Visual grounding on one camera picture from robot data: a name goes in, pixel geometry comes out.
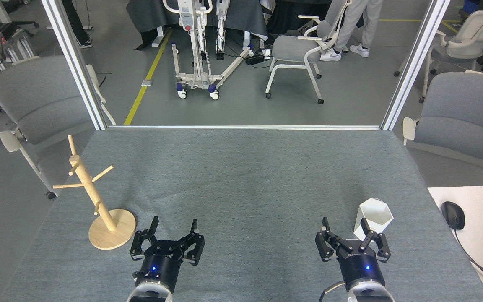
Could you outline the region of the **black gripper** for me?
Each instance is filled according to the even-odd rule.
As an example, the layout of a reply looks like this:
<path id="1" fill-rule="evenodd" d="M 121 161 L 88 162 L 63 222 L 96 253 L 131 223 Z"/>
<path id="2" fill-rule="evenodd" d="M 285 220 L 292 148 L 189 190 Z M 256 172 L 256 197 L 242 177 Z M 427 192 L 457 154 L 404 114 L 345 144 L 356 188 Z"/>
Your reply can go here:
<path id="1" fill-rule="evenodd" d="M 350 290 L 358 282 L 375 281 L 385 286 L 378 261 L 386 263 L 390 256 L 387 237 L 383 233 L 377 233 L 370 229 L 367 218 L 361 218 L 361 227 L 365 234 L 364 241 L 346 240 L 343 248 L 343 239 L 330 231 L 327 217 L 322 219 L 322 228 L 316 233 L 315 243 L 323 262 L 331 260 L 334 252 L 337 252 L 345 288 Z M 377 256 L 369 243 L 377 244 Z"/>
<path id="2" fill-rule="evenodd" d="M 144 231 L 136 231 L 130 247 L 130 256 L 133 261 L 143 259 L 140 270 L 133 273 L 135 285 L 145 281 L 159 282 L 174 292 L 183 259 L 191 265 L 197 266 L 202 255 L 205 238 L 196 229 L 197 219 L 193 219 L 190 233 L 180 241 L 157 240 L 155 232 L 159 218 L 154 216 L 150 227 Z M 142 243 L 148 240 L 151 247 L 142 250 Z"/>

